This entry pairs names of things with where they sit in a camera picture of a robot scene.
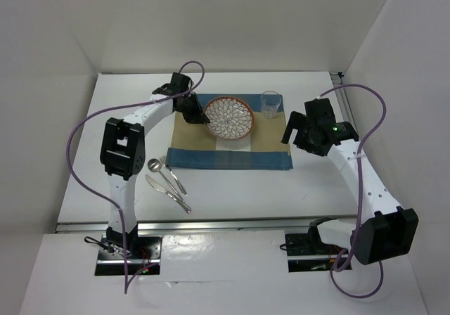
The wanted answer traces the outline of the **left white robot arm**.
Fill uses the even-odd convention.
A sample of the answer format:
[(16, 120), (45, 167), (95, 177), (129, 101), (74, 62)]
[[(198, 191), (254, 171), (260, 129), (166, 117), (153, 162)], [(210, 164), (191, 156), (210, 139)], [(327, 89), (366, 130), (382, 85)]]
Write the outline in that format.
[(136, 179), (146, 164), (146, 134), (164, 118), (178, 112), (189, 124), (209, 122), (193, 81), (175, 72), (170, 82), (152, 92), (148, 104), (139, 104), (123, 118), (111, 117), (105, 123), (100, 161), (108, 175), (110, 210), (106, 238), (121, 257), (133, 257), (139, 249), (135, 214)]

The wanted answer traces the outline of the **clear drinking glass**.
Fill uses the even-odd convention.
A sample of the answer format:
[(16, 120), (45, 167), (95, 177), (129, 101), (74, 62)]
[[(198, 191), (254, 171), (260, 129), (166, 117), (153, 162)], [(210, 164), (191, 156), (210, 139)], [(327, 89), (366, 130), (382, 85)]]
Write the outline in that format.
[(267, 119), (274, 118), (282, 102), (282, 96), (276, 91), (265, 91), (260, 99), (263, 116)]

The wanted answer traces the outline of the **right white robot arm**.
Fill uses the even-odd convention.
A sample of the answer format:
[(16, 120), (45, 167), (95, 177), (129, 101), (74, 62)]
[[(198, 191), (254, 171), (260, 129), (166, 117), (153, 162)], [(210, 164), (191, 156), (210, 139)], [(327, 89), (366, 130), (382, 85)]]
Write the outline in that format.
[(353, 253), (363, 265), (406, 255), (418, 227), (414, 209), (405, 209), (386, 189), (349, 122), (337, 122), (327, 98), (304, 104), (305, 113), (289, 116), (282, 143), (295, 133), (294, 145), (327, 157), (337, 168), (356, 200), (356, 221), (323, 218), (309, 225), (307, 245), (322, 253), (330, 245)]

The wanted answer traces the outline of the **blue beige checked placemat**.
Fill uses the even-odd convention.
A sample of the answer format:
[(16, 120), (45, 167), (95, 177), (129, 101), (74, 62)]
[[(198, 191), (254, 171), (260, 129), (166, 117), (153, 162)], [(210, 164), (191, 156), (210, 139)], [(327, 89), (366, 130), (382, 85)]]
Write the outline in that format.
[(281, 142), (286, 127), (284, 103), (269, 119), (263, 115), (260, 94), (231, 94), (231, 97), (252, 110), (255, 119), (252, 131), (241, 139), (221, 139), (206, 125), (188, 124), (177, 113), (167, 150), (168, 165), (186, 169), (292, 169), (290, 146)]

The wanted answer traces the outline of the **silver table knife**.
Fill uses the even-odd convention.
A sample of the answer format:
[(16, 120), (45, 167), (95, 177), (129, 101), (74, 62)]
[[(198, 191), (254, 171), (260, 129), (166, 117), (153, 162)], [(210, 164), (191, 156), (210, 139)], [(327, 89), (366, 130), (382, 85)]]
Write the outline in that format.
[(145, 175), (146, 181), (148, 184), (154, 188), (156, 191), (161, 192), (168, 197), (170, 197), (173, 201), (175, 201), (181, 208), (187, 213), (190, 214), (192, 212), (191, 208), (176, 194), (172, 193), (171, 191), (167, 190), (165, 187), (160, 185), (156, 180), (154, 180), (151, 176), (148, 174)]

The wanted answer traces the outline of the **floral patterned ceramic plate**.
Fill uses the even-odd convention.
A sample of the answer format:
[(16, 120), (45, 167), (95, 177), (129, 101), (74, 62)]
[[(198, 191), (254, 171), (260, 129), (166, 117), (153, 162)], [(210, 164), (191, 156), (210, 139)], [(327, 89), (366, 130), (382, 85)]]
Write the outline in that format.
[(204, 109), (209, 119), (207, 130), (219, 139), (234, 141), (250, 134), (255, 116), (250, 106), (232, 96), (220, 96), (211, 100)]

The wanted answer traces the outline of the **silver fork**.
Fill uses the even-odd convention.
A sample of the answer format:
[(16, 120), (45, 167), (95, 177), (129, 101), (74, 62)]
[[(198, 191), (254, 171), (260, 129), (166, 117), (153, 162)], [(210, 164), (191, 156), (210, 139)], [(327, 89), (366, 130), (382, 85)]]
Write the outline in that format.
[(181, 190), (182, 194), (184, 196), (187, 196), (187, 191), (184, 188), (184, 186), (182, 185), (182, 183), (180, 182), (179, 178), (177, 177), (177, 175), (174, 173), (173, 169), (167, 164), (167, 158), (165, 155), (160, 157), (160, 161), (163, 165), (164, 168), (166, 168), (169, 173), (172, 175), (173, 179), (175, 180), (177, 186), (179, 187), (179, 189)]

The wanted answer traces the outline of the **silver spoon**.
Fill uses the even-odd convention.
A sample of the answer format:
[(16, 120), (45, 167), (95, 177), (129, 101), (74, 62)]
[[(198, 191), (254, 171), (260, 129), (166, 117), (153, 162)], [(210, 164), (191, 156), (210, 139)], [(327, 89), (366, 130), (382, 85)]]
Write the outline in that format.
[(175, 187), (172, 185), (170, 180), (162, 173), (162, 163), (156, 158), (152, 158), (148, 161), (147, 166), (149, 170), (153, 173), (158, 173), (167, 183), (167, 185), (172, 189), (174, 194), (184, 203), (185, 200), (182, 198), (178, 190), (175, 189)]

